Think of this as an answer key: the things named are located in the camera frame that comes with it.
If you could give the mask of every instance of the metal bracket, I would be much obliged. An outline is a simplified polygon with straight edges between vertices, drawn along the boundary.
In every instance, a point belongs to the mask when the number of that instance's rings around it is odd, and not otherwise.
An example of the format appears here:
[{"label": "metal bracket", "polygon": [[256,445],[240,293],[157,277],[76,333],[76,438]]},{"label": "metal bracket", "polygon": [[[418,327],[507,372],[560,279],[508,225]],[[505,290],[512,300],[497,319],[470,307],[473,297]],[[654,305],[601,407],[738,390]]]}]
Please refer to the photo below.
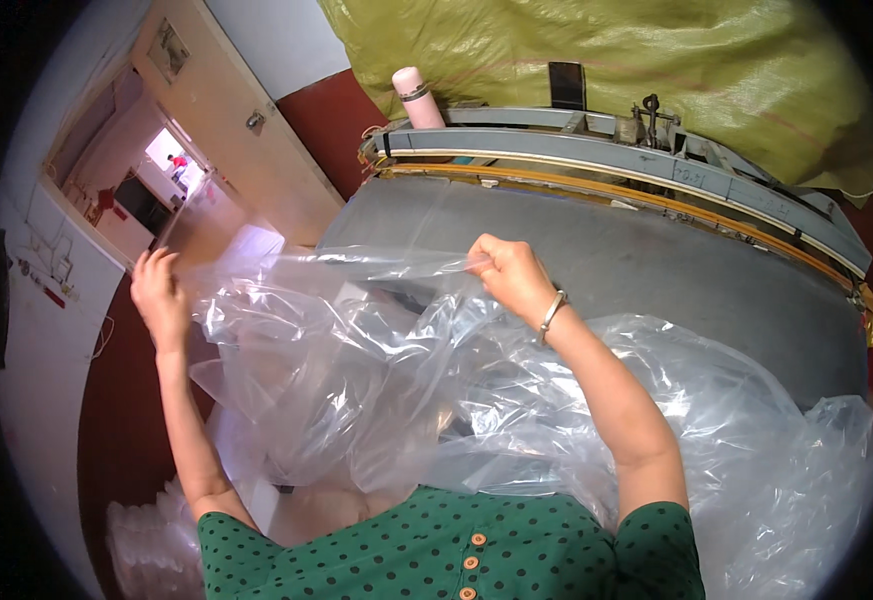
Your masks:
[{"label": "metal bracket", "polygon": [[774,189],[778,183],[765,171],[729,148],[683,130],[679,117],[659,113],[658,102],[652,98],[647,96],[645,103],[650,129],[655,119],[667,125],[659,127],[646,145],[635,147],[617,138],[622,122],[642,125],[644,113],[638,107],[629,118],[559,108],[488,106],[445,110],[444,129],[413,129],[408,120],[395,121],[386,128],[388,153],[382,151],[381,131],[374,132],[361,148],[367,156],[379,157],[515,158],[678,189],[757,217],[786,234],[798,234],[801,242],[826,253],[857,277],[865,275],[870,254],[825,195],[808,188]]}]

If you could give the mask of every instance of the woman's left hand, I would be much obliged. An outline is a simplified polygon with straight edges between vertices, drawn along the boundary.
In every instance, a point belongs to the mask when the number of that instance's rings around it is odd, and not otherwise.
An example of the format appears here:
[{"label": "woman's left hand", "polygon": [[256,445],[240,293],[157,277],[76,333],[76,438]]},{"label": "woman's left hand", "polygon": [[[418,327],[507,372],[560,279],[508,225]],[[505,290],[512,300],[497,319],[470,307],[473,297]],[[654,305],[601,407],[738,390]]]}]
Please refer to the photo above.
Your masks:
[{"label": "woman's left hand", "polygon": [[173,279],[173,261],[179,253],[165,247],[140,255],[133,269],[130,296],[149,328],[157,354],[184,353],[190,331],[190,302]]}]

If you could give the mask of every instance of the sleeve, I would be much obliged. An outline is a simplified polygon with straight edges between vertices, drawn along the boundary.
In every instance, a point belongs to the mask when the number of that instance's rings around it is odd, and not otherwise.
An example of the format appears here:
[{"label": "sleeve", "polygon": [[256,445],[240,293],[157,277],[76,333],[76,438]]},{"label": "sleeve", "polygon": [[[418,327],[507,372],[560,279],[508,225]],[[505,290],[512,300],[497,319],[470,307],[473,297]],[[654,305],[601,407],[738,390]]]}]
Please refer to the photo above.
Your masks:
[{"label": "sleeve", "polygon": [[263,585],[283,552],[273,540],[223,512],[203,514],[196,531],[210,600]]},{"label": "sleeve", "polygon": [[620,524],[614,551],[621,597],[705,598],[693,523],[682,506],[653,502],[634,510]]}]

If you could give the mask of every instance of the woman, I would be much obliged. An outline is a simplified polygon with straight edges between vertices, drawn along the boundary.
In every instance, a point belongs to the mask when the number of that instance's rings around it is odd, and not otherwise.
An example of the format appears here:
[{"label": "woman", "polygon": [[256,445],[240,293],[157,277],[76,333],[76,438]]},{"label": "woman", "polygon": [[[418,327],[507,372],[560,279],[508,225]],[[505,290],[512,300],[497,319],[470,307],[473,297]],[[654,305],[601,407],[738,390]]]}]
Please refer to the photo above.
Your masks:
[{"label": "woman", "polygon": [[[525,242],[483,234],[471,256],[486,290],[539,331],[557,298]],[[616,463],[612,536],[569,496],[491,496],[420,486],[370,520],[282,548],[227,479],[190,395],[190,310],[175,254],[144,253],[133,300],[153,334],[173,458],[198,520],[209,598],[702,598],[679,447],[649,394],[560,302],[545,331],[579,382]]]}]

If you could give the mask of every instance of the person in red shirt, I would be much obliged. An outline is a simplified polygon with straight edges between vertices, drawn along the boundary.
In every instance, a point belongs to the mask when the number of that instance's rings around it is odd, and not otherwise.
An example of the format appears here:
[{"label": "person in red shirt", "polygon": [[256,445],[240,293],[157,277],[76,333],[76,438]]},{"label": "person in red shirt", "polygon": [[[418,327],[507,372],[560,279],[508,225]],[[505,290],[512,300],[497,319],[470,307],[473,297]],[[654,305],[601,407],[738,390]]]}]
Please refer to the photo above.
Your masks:
[{"label": "person in red shirt", "polygon": [[188,164],[190,164],[190,162],[186,159],[185,156],[181,154],[179,156],[174,156],[173,154],[170,154],[166,157],[166,160],[173,163],[172,179],[178,183],[180,180],[180,175],[183,174],[183,170]]},{"label": "person in red shirt", "polygon": [[174,169],[179,169],[180,167],[185,167],[187,166],[187,164],[189,164],[189,161],[186,160],[186,157],[181,154],[179,156],[174,156],[173,154],[170,154],[166,157],[166,160],[173,163]]}]

